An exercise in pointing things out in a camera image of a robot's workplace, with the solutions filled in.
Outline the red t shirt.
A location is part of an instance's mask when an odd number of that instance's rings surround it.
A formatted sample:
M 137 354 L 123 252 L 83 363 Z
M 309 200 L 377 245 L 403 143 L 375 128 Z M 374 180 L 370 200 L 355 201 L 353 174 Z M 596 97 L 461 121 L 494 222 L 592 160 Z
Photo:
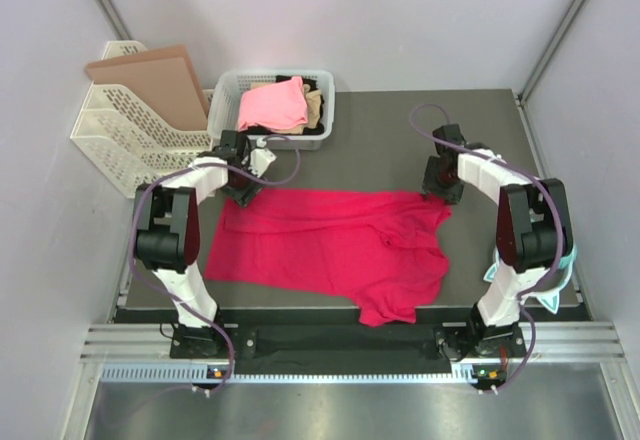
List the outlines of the red t shirt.
M 416 192 L 269 188 L 225 203 L 204 277 L 344 297 L 370 327 L 413 324 L 449 270 L 438 230 L 451 214 Z

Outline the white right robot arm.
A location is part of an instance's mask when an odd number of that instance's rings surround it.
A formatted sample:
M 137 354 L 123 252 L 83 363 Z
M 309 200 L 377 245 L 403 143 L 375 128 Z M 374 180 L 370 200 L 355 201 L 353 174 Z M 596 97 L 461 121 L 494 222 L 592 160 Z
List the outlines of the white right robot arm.
M 498 266 L 474 306 L 481 321 L 466 332 L 469 348 L 487 356 L 503 343 L 500 327 L 519 320 L 524 297 L 573 249 L 566 190 L 558 179 L 539 179 L 484 145 L 467 143 L 457 124 L 441 126 L 430 137 L 436 154 L 428 159 L 423 192 L 456 205 L 464 188 L 473 186 L 497 205 Z

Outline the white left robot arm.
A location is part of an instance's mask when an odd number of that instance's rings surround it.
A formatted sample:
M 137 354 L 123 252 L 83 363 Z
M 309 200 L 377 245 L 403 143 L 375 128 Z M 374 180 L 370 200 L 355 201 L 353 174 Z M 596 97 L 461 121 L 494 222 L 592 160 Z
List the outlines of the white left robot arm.
M 218 305 L 197 263 L 199 205 L 221 192 L 247 206 L 263 188 L 275 159 L 264 140 L 253 144 L 246 134 L 225 130 L 218 145 L 197 155 L 185 169 L 135 191 L 131 261 L 160 280 L 176 307 L 178 323 L 195 329 L 192 344 L 205 356 L 220 354 L 227 334 L 214 324 Z

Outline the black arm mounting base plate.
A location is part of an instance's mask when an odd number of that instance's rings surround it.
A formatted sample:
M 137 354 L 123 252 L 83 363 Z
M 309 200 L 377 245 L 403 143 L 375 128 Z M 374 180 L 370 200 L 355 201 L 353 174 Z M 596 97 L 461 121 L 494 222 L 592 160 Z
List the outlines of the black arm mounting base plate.
M 462 308 L 420 308 L 413 323 L 369 327 L 354 308 L 225 309 L 221 333 L 177 326 L 169 355 L 213 361 L 233 350 L 238 374 L 302 376 L 447 373 L 456 362 L 504 367 L 523 357 L 520 329 L 473 348 L 468 316 Z

